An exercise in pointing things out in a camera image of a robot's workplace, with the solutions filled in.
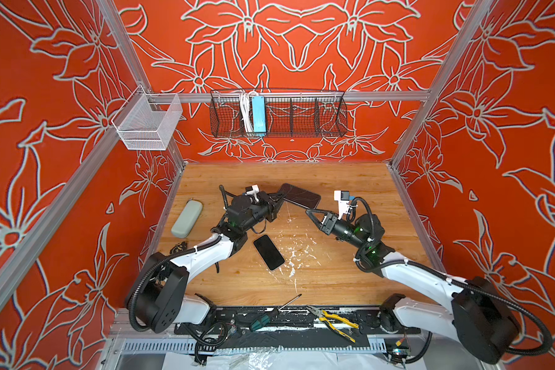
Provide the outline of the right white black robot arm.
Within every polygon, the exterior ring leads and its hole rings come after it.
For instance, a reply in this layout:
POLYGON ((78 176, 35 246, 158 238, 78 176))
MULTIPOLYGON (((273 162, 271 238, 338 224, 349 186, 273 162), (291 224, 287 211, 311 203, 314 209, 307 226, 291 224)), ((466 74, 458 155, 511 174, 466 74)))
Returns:
POLYGON ((496 364, 505 354, 541 356, 553 347, 547 326, 535 314, 497 293, 482 277, 455 277, 418 263, 387 246, 378 217, 361 197, 348 206, 362 204, 365 214, 339 216, 331 211, 308 209, 307 216, 324 234, 356 247, 354 262, 366 273, 398 282, 430 299, 418 302, 394 294, 380 306, 380 325, 384 331, 419 328, 459 342, 472 356, 496 364), (541 343, 533 348, 514 348, 521 332, 515 314, 531 320, 541 333, 541 343))

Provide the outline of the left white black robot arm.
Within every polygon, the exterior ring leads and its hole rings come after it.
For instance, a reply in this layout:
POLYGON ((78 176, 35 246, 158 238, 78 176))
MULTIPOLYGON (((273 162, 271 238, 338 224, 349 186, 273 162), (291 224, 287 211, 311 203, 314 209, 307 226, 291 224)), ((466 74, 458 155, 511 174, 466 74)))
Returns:
POLYGON ((282 192, 267 193, 256 185, 240 195, 228 194, 223 186, 219 189, 224 214, 208 239, 192 248, 168 255, 157 252, 146 259, 126 297, 133 330, 161 333, 175 324, 209 323, 213 304, 187 294, 189 283, 239 252, 248 240, 248 231, 259 223, 273 222, 285 199, 282 192))

